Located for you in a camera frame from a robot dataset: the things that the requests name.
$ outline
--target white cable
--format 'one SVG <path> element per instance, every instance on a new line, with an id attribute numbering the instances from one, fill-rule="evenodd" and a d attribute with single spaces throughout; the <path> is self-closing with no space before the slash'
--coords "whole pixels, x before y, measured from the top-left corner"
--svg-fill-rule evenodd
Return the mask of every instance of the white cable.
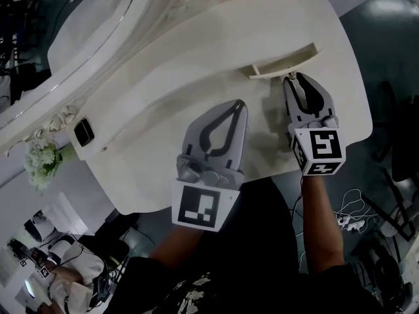
<path id="1" fill-rule="evenodd" d="M 344 206 L 346 195 L 348 193 L 352 192 L 352 191 L 357 191 L 359 193 L 359 199 L 350 201 Z M 349 206 L 349 205 L 351 205 L 355 202 L 359 202 L 359 201 L 362 201 L 362 204 L 363 204 L 361 209 L 357 209 L 356 211 L 352 211 L 349 214 L 342 212 L 345 208 L 347 208 L 347 206 Z M 352 189 L 346 191 L 346 193 L 343 195 L 342 204 L 340 205 L 340 209 L 337 212 L 334 212 L 334 213 L 335 213 L 336 218 L 338 218 L 338 217 L 342 218 L 342 216 L 345 216 L 345 217 L 349 217 L 351 220 L 354 220 L 354 221 L 359 221 L 362 218 L 367 217 L 368 218 L 367 222 L 368 222 L 369 218 L 378 216 L 378 214 L 367 214 L 371 210 L 371 206 L 362 215 L 354 215 L 354 213 L 361 212 L 364 208 L 365 208 L 365 201 L 363 201 L 363 199 L 362 199 L 361 191 L 358 188 L 352 188 Z"/>
<path id="2" fill-rule="evenodd" d="M 302 254 L 301 254 L 301 257 L 300 257 L 300 267 L 299 267 L 299 271 L 301 270 L 301 263 L 302 263 L 302 257 L 304 256 L 304 254 L 305 254 L 306 252 L 304 251 Z"/>
<path id="3" fill-rule="evenodd" d="M 371 217 L 373 218 L 373 220 L 375 221 L 375 223 L 378 223 L 378 222 L 377 222 L 377 220 L 375 219 L 375 216 L 371 216 Z M 365 227 L 365 229 L 364 229 L 363 231 L 361 231 L 361 229 L 358 229 L 358 232 L 359 232 L 360 234 L 365 233 L 365 232 L 367 231 L 367 229 L 368 229 L 368 220 L 369 220 L 371 217 L 367 218 L 367 221 L 366 221 L 366 223 L 365 223 L 366 227 Z"/>
<path id="4" fill-rule="evenodd" d="M 349 192 L 353 192 L 353 191 L 357 191 L 359 193 L 359 199 L 356 199 L 354 201 L 348 202 L 345 206 L 343 206 L 343 204 L 345 202 L 346 195 Z M 362 200 L 361 191 L 358 190 L 357 188 L 352 188 L 352 189 L 346 191 L 346 193 L 343 195 L 342 204 L 340 205 L 340 209 L 339 209 L 339 211 L 337 213 L 341 213 L 345 208 L 347 208 L 347 206 L 349 206 L 349 205 L 351 205 L 351 204 L 353 204 L 355 202 L 358 202 L 358 201 L 362 201 L 363 202 L 363 207 L 360 210 L 358 210 L 358 211 L 362 211 L 364 209 L 364 207 L 365 207 L 365 202 Z"/>

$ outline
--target cable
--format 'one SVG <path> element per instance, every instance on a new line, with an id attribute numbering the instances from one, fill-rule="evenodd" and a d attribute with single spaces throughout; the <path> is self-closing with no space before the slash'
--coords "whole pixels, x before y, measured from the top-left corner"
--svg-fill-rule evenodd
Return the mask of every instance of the cable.
<path id="1" fill-rule="evenodd" d="M 60 240 L 60 238 L 62 238 L 62 237 L 64 237 L 64 236 L 67 236 L 67 235 L 68 235 L 68 233 L 69 233 L 69 232 L 66 232 L 64 235 L 60 234 L 60 235 L 58 235 L 58 236 L 54 237 L 54 238 L 53 238 L 53 239 L 51 239 L 50 241 L 48 241 L 48 242 L 46 242 L 46 243 L 44 243 L 44 244 L 40 245 L 39 247 L 37 247 L 37 249 L 40 249 L 40 248 L 44 247 L 45 245 L 47 245 L 47 244 L 51 243 L 51 242 L 52 242 L 52 241 L 54 241 L 55 239 L 58 239 L 58 240 L 57 240 L 57 242 L 58 242 L 58 241 Z"/>
<path id="2" fill-rule="evenodd" d="M 370 216 L 369 218 L 367 218 L 367 221 L 366 221 L 366 223 L 365 223 L 365 225 L 366 225 L 365 229 L 364 229 L 363 231 L 361 231 L 361 229 L 358 229 L 358 232 L 359 232 L 360 234 L 363 234 L 363 233 L 365 233 L 365 232 L 367 231 L 367 229 L 368 229 L 368 222 L 370 221 L 370 219 L 371 219 L 371 218 L 375 221 L 375 223 L 378 223 L 378 222 L 376 221 L 376 219 L 375 219 L 375 216 Z"/>
<path id="3" fill-rule="evenodd" d="M 367 283 L 365 282 L 364 267 L 362 266 L 362 263 L 358 263 L 358 265 L 361 267 L 362 280 L 363 280 L 363 282 L 364 282 L 364 287 L 367 287 Z"/>
<path id="4" fill-rule="evenodd" d="M 129 231 L 130 231 L 130 228 L 126 231 L 126 233 L 125 233 L 124 237 L 122 238 L 122 242 L 124 241 L 125 236 L 126 236 L 126 234 L 128 234 L 128 232 L 129 232 Z"/>
<path id="5" fill-rule="evenodd" d="M 61 13 L 63 12 L 64 7 L 68 4 L 68 2 L 69 2 L 69 1 L 70 1 L 70 0 L 65 0 L 65 3 L 64 3 L 64 4 L 63 4 L 63 6 L 61 7 L 60 11 L 59 11 L 59 12 L 58 12 L 58 14 L 57 14 L 57 17 L 55 18 L 54 28 L 52 28 L 52 33 L 51 33 L 51 36 L 50 36 L 49 40 L 46 42 L 46 43 L 48 43 L 49 45 L 51 44 L 50 42 L 51 42 L 52 38 L 54 37 L 54 34 L 55 34 L 55 29 L 57 28 L 58 18 L 60 17 Z"/>
<path id="6" fill-rule="evenodd" d="M 390 249 L 390 247 L 388 246 L 388 243 L 387 243 L 387 239 L 386 238 L 384 238 L 384 241 L 386 241 L 387 247 L 388 247 L 388 249 Z M 397 261 L 400 263 L 401 262 L 401 258 L 400 258 L 399 245 L 397 244 L 397 240 L 396 240 L 395 236 L 393 236 L 393 243 L 394 243 L 395 253 L 397 255 Z"/>
<path id="7" fill-rule="evenodd" d="M 301 176 L 301 180 L 300 180 L 300 188 L 301 188 L 301 192 L 300 192 L 300 195 L 298 196 L 298 198 L 297 198 L 296 202 L 294 203 L 294 208 L 293 208 L 293 212 L 292 212 L 292 215 L 291 215 L 291 221 L 294 221 L 294 214 L 295 214 L 295 210 L 297 209 L 297 205 L 298 205 L 298 203 L 299 203 L 300 199 L 302 198 L 302 179 L 303 179 L 303 178 L 304 178 L 304 177 L 303 177 L 303 176 Z"/>
<path id="8" fill-rule="evenodd" d="M 103 260 L 103 258 L 102 258 L 102 257 L 98 256 L 98 255 L 97 255 L 97 254 L 95 254 L 93 251 L 91 251 L 91 250 L 87 249 L 84 245 L 83 245 L 83 247 L 84 247 L 84 252 L 85 252 L 86 254 L 91 254 L 91 255 L 93 255 L 93 256 L 97 256 L 97 257 L 99 257 L 101 260 Z"/>
<path id="9" fill-rule="evenodd" d="M 148 238 L 150 240 L 150 242 L 156 247 L 156 243 L 146 234 L 144 234 L 143 232 L 140 232 L 137 228 L 132 227 L 134 230 L 137 230 L 137 232 L 139 232 L 140 234 L 144 235 L 146 238 Z"/>
<path id="10" fill-rule="evenodd" d="M 108 291 L 107 291 L 106 297 L 108 297 L 108 296 L 110 295 L 110 293 L 111 293 L 111 289 L 112 289 L 112 285 L 113 285 L 113 279 L 112 279 L 112 278 L 109 278 L 109 276 L 108 276 L 108 280 L 110 280 L 110 281 L 111 281 L 111 283 L 109 284 L 109 289 L 108 289 Z"/>
<path id="11" fill-rule="evenodd" d="M 122 273 L 122 271 L 123 271 L 123 269 L 124 269 L 124 266 L 125 266 L 125 262 L 126 261 L 128 261 L 128 256 L 127 257 L 125 257 L 125 259 L 124 259 L 124 261 L 122 262 L 122 264 L 120 265 L 120 270 L 119 270 L 119 273 L 118 273 L 118 275 L 117 275 L 117 278 L 115 279 L 115 284 L 117 284 L 118 283 L 118 279 L 119 279 L 119 277 L 120 277 L 120 275 L 121 275 L 121 273 Z"/>
<path id="12" fill-rule="evenodd" d="M 60 266 L 63 266 L 64 264 L 67 264 L 68 262 L 70 262 L 70 261 L 76 259 L 77 257 L 79 257 L 83 253 L 83 251 L 84 251 L 84 246 L 82 246 L 81 244 L 79 246 L 81 248 L 81 252 L 77 256 L 74 256 L 73 258 L 70 258 L 69 260 L 66 260 L 64 263 L 61 263 L 61 264 L 58 264 L 57 266 L 54 266 L 50 270 L 50 272 L 53 272 L 56 268 L 59 268 Z"/>
<path id="13" fill-rule="evenodd" d="M 345 202 L 345 197 L 350 193 L 350 192 L 353 192 L 353 191 L 356 191 L 356 192 L 358 192 L 359 193 L 359 199 L 356 199 L 356 200 L 353 200 L 353 201 L 350 201 L 350 202 L 348 202 L 345 206 L 344 206 L 344 202 Z M 355 203 L 355 202 L 359 202 L 359 201 L 362 201 L 362 207 L 360 208 L 360 209 L 357 209 L 357 210 L 355 210 L 355 211 L 352 211 L 352 212 L 350 212 L 350 213 L 343 213 L 343 210 L 345 209 L 345 208 L 347 208 L 347 206 L 349 206 L 349 205 L 351 205 L 351 204 L 353 204 L 353 203 Z M 370 220 L 370 218 L 371 217 L 377 217 L 378 216 L 378 214 L 368 214 L 368 212 L 371 210 L 371 206 L 362 214 L 362 215 L 354 215 L 354 213 L 358 213 L 358 212 L 361 212 L 363 209 L 365 208 L 365 201 L 363 201 L 363 199 L 362 199 L 362 195 L 361 195 L 361 191 L 358 189 L 358 188 L 352 188 L 352 189 L 350 189 L 350 190 L 348 190 L 348 191 L 346 191 L 346 193 L 343 195 L 343 198 L 342 198 L 342 204 L 340 205 L 340 209 L 338 210 L 338 211 L 334 211 L 333 213 L 335 214 L 335 216 L 336 216 L 336 218 L 342 218 L 343 216 L 345 216 L 345 217 L 349 217 L 351 220 L 354 220 L 354 221 L 359 221 L 359 220 L 361 220 L 362 218 L 364 218 L 364 217 L 367 217 L 368 219 L 367 219 L 367 228 L 368 228 L 368 221 Z M 363 232 L 365 232 L 366 230 L 367 230 L 367 228 L 365 229 L 365 230 L 363 230 L 362 232 L 360 231 L 360 230 L 358 230 L 359 231 L 359 233 L 363 233 Z"/>
<path id="14" fill-rule="evenodd" d="M 295 211 L 297 215 L 299 215 L 301 218 L 304 218 L 298 211 Z"/>
<path id="15" fill-rule="evenodd" d="M 57 228 L 54 227 L 54 230 L 51 232 L 51 234 L 49 234 L 48 236 L 46 236 L 45 239 L 47 239 L 48 237 L 50 237 L 56 230 L 57 230 Z"/>
<path id="16" fill-rule="evenodd" d="M 301 257 L 300 257 L 300 267 L 299 267 L 299 271 L 301 270 L 302 257 L 303 257 L 305 254 L 306 254 L 306 252 L 305 252 L 305 251 L 301 254 Z"/>

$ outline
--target white flower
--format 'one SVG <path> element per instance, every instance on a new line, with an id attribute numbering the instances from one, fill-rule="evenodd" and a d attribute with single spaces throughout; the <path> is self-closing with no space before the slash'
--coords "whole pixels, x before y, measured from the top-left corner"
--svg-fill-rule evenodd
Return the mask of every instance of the white flower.
<path id="1" fill-rule="evenodd" d="M 56 160 L 56 145 L 53 142 L 40 144 L 31 143 L 27 146 L 25 157 L 25 170 L 29 175 L 30 183 L 38 190 L 45 189 L 54 171 L 59 166 Z"/>
<path id="2" fill-rule="evenodd" d="M 197 300 L 204 296 L 204 292 L 197 292 L 193 290 L 192 292 L 188 292 L 186 295 L 186 299 Z"/>
<path id="3" fill-rule="evenodd" d="M 195 305 L 189 305 L 186 307 L 186 314 L 195 314 L 198 311 L 198 308 Z"/>
<path id="4" fill-rule="evenodd" d="M 201 279 L 195 281 L 193 284 L 194 285 L 203 285 L 203 284 L 207 283 L 208 281 L 211 281 L 211 279 L 201 278 Z"/>
<path id="5" fill-rule="evenodd" d="M 52 164 L 55 162 L 55 151 L 48 147 L 41 151 L 41 161 L 44 164 Z"/>
<path id="6" fill-rule="evenodd" d="M 39 190 L 45 189 L 50 183 L 48 174 L 43 168 L 38 169 L 36 172 L 29 174 L 30 183 Z"/>

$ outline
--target dark floor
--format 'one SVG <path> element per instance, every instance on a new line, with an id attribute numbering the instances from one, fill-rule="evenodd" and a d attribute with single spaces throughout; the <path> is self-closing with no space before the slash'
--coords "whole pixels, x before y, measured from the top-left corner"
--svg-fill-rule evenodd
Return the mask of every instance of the dark floor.
<path id="1" fill-rule="evenodd" d="M 380 84 L 384 80 L 391 82 L 398 101 L 416 92 L 419 61 L 415 53 L 419 52 L 419 8 L 414 0 L 369 0 L 354 10 L 345 14 L 341 22 L 348 34 L 349 40 L 358 60 L 363 77 L 369 104 L 374 120 L 390 119 L 390 105 L 383 94 Z M 350 145 L 347 161 L 334 176 L 326 177 L 325 182 L 335 211 L 340 209 L 344 193 L 351 188 L 358 188 L 375 201 L 381 208 L 391 211 L 395 207 L 393 194 L 386 184 L 381 167 L 390 169 L 389 157 L 383 163 L 376 163 L 372 155 L 380 152 L 384 146 L 386 132 L 374 130 L 365 141 Z M 288 206 L 292 208 L 300 194 L 300 171 L 294 171 L 272 178 L 281 190 Z M 405 199 L 411 199 L 414 189 L 410 181 L 397 184 Z M 357 193 L 352 192 L 346 201 L 357 199 Z M 355 203 L 348 208 L 355 211 L 362 207 L 362 203 Z M 303 214 L 302 205 L 297 209 Z M 140 230 L 150 235 L 155 242 L 161 241 L 172 227 L 170 210 L 165 209 L 156 213 L 143 215 L 139 221 Z M 368 230 L 376 224 L 373 220 Z M 296 234 L 302 231 L 302 219 L 296 215 L 294 219 Z M 352 260 L 350 253 L 357 245 L 361 234 L 343 231 L 345 255 Z M 146 255 L 153 246 L 142 237 L 138 243 L 138 234 L 132 234 L 133 254 Z M 299 256 L 304 252 L 304 238 L 299 236 Z M 408 247 L 407 243 L 399 240 L 401 254 Z M 306 271 L 305 259 L 302 260 L 301 272 Z"/>

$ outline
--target black chair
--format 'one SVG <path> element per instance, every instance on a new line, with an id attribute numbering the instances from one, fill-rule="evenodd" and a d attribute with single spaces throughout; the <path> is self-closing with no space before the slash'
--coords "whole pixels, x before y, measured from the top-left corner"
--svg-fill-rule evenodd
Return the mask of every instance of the black chair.
<path id="1" fill-rule="evenodd" d="M 371 285 L 380 290 L 379 297 L 386 313 L 407 308 L 412 301 L 412 285 L 404 283 L 399 264 L 377 238 L 366 237 L 352 255 L 359 257 L 362 273 L 365 269 Z"/>
<path id="2" fill-rule="evenodd" d="M 119 238 L 123 236 L 139 219 L 139 213 L 130 215 L 118 215 L 111 222 L 106 222 L 99 228 L 95 236 L 84 235 L 79 238 L 79 243 L 101 257 L 106 263 L 106 271 L 102 272 L 93 280 L 95 296 L 90 301 L 90 307 L 94 308 L 105 302 L 110 294 L 109 273 L 120 267 L 120 272 L 113 283 L 117 283 L 124 269 L 124 263 L 128 260 L 130 247 Z"/>
<path id="3" fill-rule="evenodd" d="M 411 179 L 419 190 L 419 145 L 416 144 L 415 131 L 419 127 L 419 96 L 404 99 L 397 106 L 393 88 L 387 81 L 381 85 L 388 94 L 392 109 L 392 120 L 389 122 L 373 122 L 374 128 L 382 128 L 388 132 L 388 140 L 380 154 L 373 158 L 381 163 L 392 150 L 392 178 L 395 182 Z M 412 197 L 414 201 L 419 191 Z"/>
<path id="4" fill-rule="evenodd" d="M 362 196 L 364 201 L 368 203 L 384 220 L 388 221 L 399 234 L 409 241 L 415 235 L 413 223 L 409 220 L 406 209 L 403 205 L 403 197 L 394 185 L 395 182 L 411 179 L 416 186 L 416 192 L 413 194 L 412 202 L 419 193 L 419 178 L 416 173 L 419 172 L 419 152 L 416 144 L 415 131 L 419 126 L 419 96 L 415 96 L 413 101 L 411 98 L 404 99 L 400 106 L 397 106 L 393 88 L 388 81 L 381 84 L 390 100 L 392 111 L 392 119 L 389 122 L 373 122 L 375 128 L 385 129 L 388 133 L 388 140 L 380 154 L 374 154 L 373 158 L 381 163 L 392 149 L 392 176 L 387 170 L 382 169 L 383 175 L 388 186 L 391 188 L 397 206 L 399 207 L 404 223 L 398 224 L 396 220 L 391 218 L 389 214 L 384 212 L 377 204 L 371 201 L 365 195 Z M 404 229 L 409 226 L 409 234 Z"/>

